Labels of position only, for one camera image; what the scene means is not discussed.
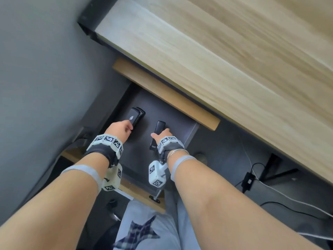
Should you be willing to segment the grey drawer with wooden front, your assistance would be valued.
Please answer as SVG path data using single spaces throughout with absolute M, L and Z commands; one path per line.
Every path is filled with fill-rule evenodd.
M 152 161 L 158 159 L 157 152 L 149 150 L 152 141 L 151 133 L 155 130 L 158 121 L 164 121 L 166 127 L 170 128 L 185 147 L 188 147 L 200 124 L 132 83 L 102 127 L 101 132 L 104 132 L 111 122 L 124 120 L 132 107 L 139 107 L 146 114 L 136 124 L 124 145 L 125 151 L 120 159 L 123 175 L 119 190 L 154 210 L 164 213 L 164 193 L 162 192 L 159 197 L 161 204 L 157 204 L 149 198 L 149 195 L 154 195 L 158 189 L 148 182 L 148 166 Z

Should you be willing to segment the person's right forearm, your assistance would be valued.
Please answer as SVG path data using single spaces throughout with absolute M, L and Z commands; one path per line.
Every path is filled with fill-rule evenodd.
M 201 250 L 321 250 L 271 216 L 185 150 L 168 167 Z

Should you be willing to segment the person's left hand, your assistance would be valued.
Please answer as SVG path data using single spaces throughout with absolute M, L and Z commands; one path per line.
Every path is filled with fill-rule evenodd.
M 124 121 L 118 121 L 112 123 L 105 131 L 105 134 L 116 136 L 123 144 L 127 141 L 127 139 L 130 136 L 125 133 Z

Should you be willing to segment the person's right hand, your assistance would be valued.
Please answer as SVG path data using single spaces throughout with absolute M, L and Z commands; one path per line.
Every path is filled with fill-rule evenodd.
M 158 145 L 160 143 L 160 141 L 164 138 L 164 137 L 168 137 L 168 136 L 173 136 L 173 134 L 170 132 L 169 128 L 166 128 L 165 130 L 163 130 L 160 134 L 160 140 L 156 141 L 156 144 Z

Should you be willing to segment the slim black stapler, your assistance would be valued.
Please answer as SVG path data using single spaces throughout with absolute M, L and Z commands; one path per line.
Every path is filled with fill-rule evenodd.
M 158 121 L 156 124 L 156 128 L 154 133 L 157 135 L 160 135 L 161 132 L 165 129 L 165 122 L 164 121 Z M 152 138 L 149 150 L 151 151 L 157 151 L 157 143 L 156 140 L 154 138 Z

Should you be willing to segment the marker-covered wrist band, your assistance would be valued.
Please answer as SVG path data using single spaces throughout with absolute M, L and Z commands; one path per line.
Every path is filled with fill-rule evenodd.
M 84 156 L 91 153 L 102 154 L 109 161 L 109 168 L 117 166 L 123 153 L 123 143 L 116 136 L 101 134 L 91 142 Z
M 162 138 L 157 146 L 160 164 L 164 165 L 167 162 L 170 151 L 176 149 L 185 149 L 184 145 L 179 139 L 177 139 L 175 136 L 165 136 Z

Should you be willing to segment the black desk foot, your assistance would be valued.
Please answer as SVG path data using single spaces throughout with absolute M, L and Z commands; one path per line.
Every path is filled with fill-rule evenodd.
M 283 160 L 279 156 L 271 153 L 269 160 L 259 177 L 259 181 L 265 185 L 273 186 L 297 180 L 301 171 L 298 168 L 292 168 L 281 172 L 280 168 L 282 161 Z

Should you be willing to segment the black desk frame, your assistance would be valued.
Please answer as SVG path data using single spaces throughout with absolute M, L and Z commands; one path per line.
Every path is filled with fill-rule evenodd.
M 91 0 L 78 17 L 77 23 L 83 32 L 93 41 L 102 46 L 107 43 L 95 32 L 98 25 L 106 17 L 118 0 Z

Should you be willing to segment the wooden cabinet top board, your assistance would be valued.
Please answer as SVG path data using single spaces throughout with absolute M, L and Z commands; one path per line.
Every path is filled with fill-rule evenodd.
M 211 131 L 215 131 L 220 119 L 176 90 L 159 81 L 130 61 L 118 57 L 112 68 L 159 99 L 178 109 Z

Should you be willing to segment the round grey disc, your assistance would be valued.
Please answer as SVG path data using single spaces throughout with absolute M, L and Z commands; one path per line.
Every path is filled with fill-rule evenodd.
M 198 152 L 198 153 L 194 154 L 193 157 L 196 160 L 198 160 L 199 162 L 201 162 L 202 164 L 208 166 L 208 158 L 205 154 Z

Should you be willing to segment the drawer key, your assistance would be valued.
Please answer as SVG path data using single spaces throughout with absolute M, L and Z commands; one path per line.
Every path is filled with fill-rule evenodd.
M 163 192 L 163 189 L 162 188 L 158 188 L 155 192 L 154 195 L 149 195 L 149 198 L 154 201 L 155 203 L 157 204 L 161 204 L 161 201 L 159 199 L 161 193 Z

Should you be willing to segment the black stapler with grey mark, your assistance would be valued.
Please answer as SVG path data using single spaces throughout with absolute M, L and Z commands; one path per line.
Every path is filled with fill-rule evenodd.
M 125 116 L 125 120 L 129 120 L 134 128 L 139 122 L 139 120 L 144 117 L 145 114 L 146 112 L 143 109 L 139 107 L 132 107 Z

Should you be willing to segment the black power adapter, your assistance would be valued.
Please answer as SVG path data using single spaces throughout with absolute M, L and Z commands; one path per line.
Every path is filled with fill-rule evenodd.
M 251 172 L 246 173 L 246 175 L 242 181 L 242 184 L 241 184 L 243 194 L 246 193 L 247 191 L 251 190 L 252 185 L 255 182 L 255 180 L 257 180 L 257 178 L 253 173 L 251 173 Z

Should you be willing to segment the person's left forearm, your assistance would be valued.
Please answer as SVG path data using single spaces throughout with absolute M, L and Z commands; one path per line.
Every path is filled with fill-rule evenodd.
M 0 227 L 0 250 L 76 250 L 98 194 L 89 174 L 62 173 Z

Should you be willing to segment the light trousers with star patch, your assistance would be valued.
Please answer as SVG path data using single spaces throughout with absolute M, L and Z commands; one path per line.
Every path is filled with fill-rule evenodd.
M 127 205 L 113 250 L 201 250 L 179 195 L 166 195 L 164 214 L 133 199 Z

